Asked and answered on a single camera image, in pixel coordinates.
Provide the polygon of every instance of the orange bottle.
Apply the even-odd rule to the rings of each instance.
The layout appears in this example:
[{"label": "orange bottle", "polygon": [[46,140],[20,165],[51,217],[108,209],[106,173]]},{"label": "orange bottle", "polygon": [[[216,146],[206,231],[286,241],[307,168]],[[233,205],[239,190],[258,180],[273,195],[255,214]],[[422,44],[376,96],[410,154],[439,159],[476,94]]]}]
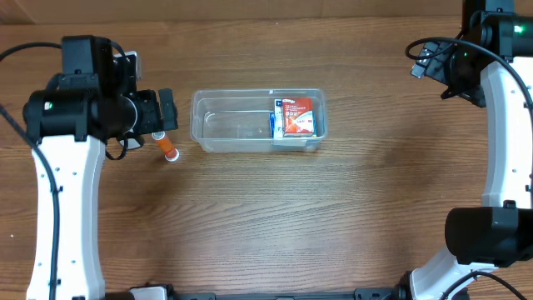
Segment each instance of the orange bottle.
[{"label": "orange bottle", "polygon": [[159,146],[165,158],[169,162],[175,162],[179,157],[180,153],[174,148],[170,138],[165,134],[165,132],[154,132],[152,133],[152,138],[156,141],[156,144]]}]

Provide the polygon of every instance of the red and white package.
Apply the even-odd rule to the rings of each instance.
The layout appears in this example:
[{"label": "red and white package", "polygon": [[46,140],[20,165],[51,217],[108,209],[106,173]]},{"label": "red and white package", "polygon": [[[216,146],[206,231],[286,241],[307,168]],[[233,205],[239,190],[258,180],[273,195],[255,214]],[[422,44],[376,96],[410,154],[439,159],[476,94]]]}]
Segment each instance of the red and white package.
[{"label": "red and white package", "polygon": [[283,126],[285,137],[310,137],[315,132],[315,118],[311,99],[284,98]]}]

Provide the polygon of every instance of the wooden table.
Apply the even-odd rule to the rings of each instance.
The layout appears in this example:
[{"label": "wooden table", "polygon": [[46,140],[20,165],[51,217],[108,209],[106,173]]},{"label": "wooden table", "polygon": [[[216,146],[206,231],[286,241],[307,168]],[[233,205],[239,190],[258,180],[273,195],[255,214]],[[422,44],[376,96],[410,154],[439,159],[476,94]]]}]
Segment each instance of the wooden table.
[{"label": "wooden table", "polygon": [[[149,142],[106,161],[99,247],[108,291],[173,283],[179,292],[273,293],[390,287],[444,241],[446,214],[481,205],[486,111],[410,76],[405,46],[455,36],[458,17],[1,26],[0,48],[94,34],[137,50],[139,88],[172,88],[182,153]],[[22,106],[61,70],[56,49],[0,64],[0,102]],[[330,134],[314,153],[207,154],[189,137],[205,88],[322,88]],[[111,142],[110,152],[119,149]],[[295,176],[301,181],[295,182]],[[0,121],[0,298],[32,273],[37,188],[29,148]],[[533,297],[533,268],[496,274]],[[476,299],[512,299],[481,279]]]}]

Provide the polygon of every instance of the green light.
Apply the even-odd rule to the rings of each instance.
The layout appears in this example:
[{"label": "green light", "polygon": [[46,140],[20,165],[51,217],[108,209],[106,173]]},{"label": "green light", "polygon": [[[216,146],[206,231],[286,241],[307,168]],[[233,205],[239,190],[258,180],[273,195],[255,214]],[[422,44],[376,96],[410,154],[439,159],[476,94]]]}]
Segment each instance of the green light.
[{"label": "green light", "polygon": [[515,25],[515,33],[523,33],[523,32],[524,32],[523,26]]}]

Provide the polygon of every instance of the transparent plastic bin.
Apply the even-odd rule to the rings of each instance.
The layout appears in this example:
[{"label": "transparent plastic bin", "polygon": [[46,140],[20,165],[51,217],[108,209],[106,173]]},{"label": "transparent plastic bin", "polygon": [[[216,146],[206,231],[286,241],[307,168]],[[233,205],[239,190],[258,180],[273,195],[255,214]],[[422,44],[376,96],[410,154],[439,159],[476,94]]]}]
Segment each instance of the transparent plastic bin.
[{"label": "transparent plastic bin", "polygon": [[[316,137],[272,138],[279,98],[311,98]],[[327,135],[326,99],[318,88],[202,90],[194,93],[191,138],[209,153],[315,151]]]}]

